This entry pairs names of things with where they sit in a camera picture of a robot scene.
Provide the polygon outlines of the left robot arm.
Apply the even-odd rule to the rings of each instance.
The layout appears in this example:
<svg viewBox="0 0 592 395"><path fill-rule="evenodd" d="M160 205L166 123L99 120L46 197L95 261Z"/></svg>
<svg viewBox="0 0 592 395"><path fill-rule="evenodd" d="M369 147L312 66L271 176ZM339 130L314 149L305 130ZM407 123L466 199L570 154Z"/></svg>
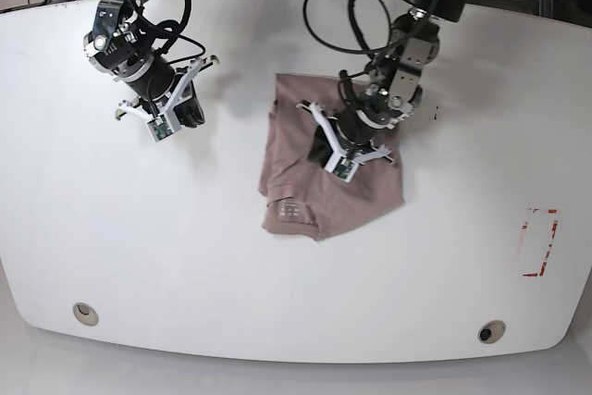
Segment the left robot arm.
<svg viewBox="0 0 592 395"><path fill-rule="evenodd" d="M355 16L355 1L348 0L348 20L359 44L353 52L369 58L363 70L367 84L355 91L353 75L342 70L338 81L342 109L329 114L317 102L299 104L316 123L309 161L345 182L370 161L394 162L391 149L376 144L376 136L395 129L419 107L423 69L436 58L440 47L438 23L442 19L458 21L467 0L403 0L410 9L388 23L388 40L376 48L364 38Z"/></svg>

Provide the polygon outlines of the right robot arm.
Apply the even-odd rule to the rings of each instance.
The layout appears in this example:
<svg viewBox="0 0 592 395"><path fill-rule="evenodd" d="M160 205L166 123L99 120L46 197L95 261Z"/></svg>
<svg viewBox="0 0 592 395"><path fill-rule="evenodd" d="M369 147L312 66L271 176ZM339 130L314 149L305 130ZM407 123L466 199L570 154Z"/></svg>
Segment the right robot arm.
<svg viewBox="0 0 592 395"><path fill-rule="evenodd" d="M115 118L142 120L155 142L205 122L194 79L217 63L201 43L185 35L191 0L179 20L153 23L144 16L149 0L100 0L92 30L83 40L89 62L135 96L121 101Z"/></svg>

